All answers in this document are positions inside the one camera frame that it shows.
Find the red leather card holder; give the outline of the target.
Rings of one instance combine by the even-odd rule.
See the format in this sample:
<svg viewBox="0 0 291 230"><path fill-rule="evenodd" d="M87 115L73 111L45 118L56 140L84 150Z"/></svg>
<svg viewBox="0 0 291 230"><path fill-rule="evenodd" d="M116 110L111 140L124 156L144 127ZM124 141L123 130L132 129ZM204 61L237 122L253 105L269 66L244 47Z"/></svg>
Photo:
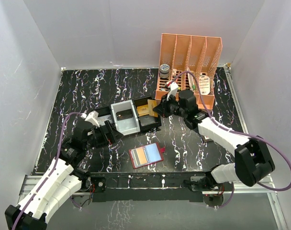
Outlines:
<svg viewBox="0 0 291 230"><path fill-rule="evenodd" d="M146 156L148 159L148 163L146 165L143 165L142 167L148 166L150 164L158 163L158 162L161 162L164 160L163 153L165 152L165 147L160 147L158 143L151 143L151 144L147 144L147 145L144 145L141 147L145 148ZM133 149L129 150L129 156L130 156L130 159L132 162L132 167L134 169L141 168L141 167L136 168L134 166L134 161L132 158L131 150L133 150Z"/></svg>

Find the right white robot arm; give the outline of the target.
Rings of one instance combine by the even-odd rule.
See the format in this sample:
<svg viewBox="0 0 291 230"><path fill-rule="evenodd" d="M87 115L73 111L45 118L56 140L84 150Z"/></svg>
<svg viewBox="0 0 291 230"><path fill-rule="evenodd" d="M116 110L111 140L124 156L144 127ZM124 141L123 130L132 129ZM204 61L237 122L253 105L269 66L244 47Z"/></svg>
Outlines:
<svg viewBox="0 0 291 230"><path fill-rule="evenodd" d="M168 93L163 95L154 112L167 118L177 115L183 118L185 125L200 135L213 140L233 154L235 161L213 167L208 173L208 182L222 184L241 181L252 187L275 170L275 164L264 141L258 137L247 138L234 134L231 128L210 118L196 104L196 97L190 90L178 91L175 82L167 82Z"/></svg>

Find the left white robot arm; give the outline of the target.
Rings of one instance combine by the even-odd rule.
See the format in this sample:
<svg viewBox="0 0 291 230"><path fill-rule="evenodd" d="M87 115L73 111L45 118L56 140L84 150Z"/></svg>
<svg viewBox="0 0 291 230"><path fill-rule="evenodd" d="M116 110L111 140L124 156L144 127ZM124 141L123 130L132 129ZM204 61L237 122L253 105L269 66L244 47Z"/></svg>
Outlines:
<svg viewBox="0 0 291 230"><path fill-rule="evenodd" d="M50 218L66 200L87 187L90 173L79 167L86 152L108 146L123 137L110 120L99 123L96 111L70 113L62 128L72 115L79 116L78 122L70 136L60 136L56 156L47 171L23 200L6 209L8 229L45 230Z"/></svg>

